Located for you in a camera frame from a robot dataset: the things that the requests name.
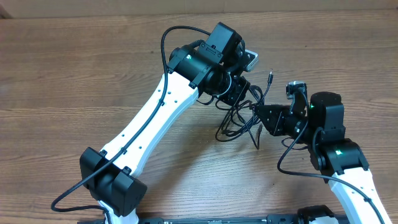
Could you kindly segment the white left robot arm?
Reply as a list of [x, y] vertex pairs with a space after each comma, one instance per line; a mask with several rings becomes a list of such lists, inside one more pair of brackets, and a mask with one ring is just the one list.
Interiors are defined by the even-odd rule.
[[241, 74], [253, 69], [258, 54], [220, 22], [206, 40], [177, 47], [162, 61], [162, 79], [138, 114], [100, 151], [88, 147], [80, 157], [83, 185], [103, 210], [104, 223], [139, 221], [136, 207], [147, 186], [138, 177], [156, 145], [202, 93], [230, 106], [243, 100], [249, 82]]

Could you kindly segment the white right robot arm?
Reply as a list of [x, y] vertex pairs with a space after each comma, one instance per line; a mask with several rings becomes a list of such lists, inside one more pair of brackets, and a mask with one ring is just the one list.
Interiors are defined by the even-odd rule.
[[360, 146], [346, 138], [341, 96], [318, 92], [307, 98], [295, 91], [292, 104], [259, 105], [254, 109], [273, 136], [289, 136], [294, 144], [306, 144], [317, 173], [287, 171], [289, 175], [320, 178], [329, 185], [349, 223], [390, 223], [378, 196]]

